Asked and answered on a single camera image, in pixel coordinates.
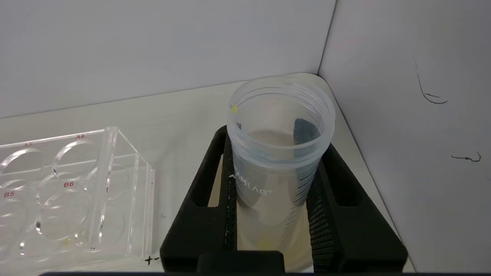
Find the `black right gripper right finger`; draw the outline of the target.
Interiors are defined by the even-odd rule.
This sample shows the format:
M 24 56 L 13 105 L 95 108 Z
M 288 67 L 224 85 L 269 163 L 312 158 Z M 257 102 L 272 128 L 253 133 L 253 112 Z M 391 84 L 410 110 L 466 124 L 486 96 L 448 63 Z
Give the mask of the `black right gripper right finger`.
M 333 145 L 319 163 L 307 213 L 316 274 L 402 272 L 407 249 Z

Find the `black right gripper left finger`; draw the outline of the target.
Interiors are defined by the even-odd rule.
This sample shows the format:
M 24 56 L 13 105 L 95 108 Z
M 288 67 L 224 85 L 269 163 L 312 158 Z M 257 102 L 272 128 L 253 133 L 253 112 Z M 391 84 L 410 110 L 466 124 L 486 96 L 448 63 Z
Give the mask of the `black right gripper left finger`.
M 160 247 L 167 274 L 283 274 L 283 254 L 238 250 L 237 189 L 226 126 L 216 131 Z

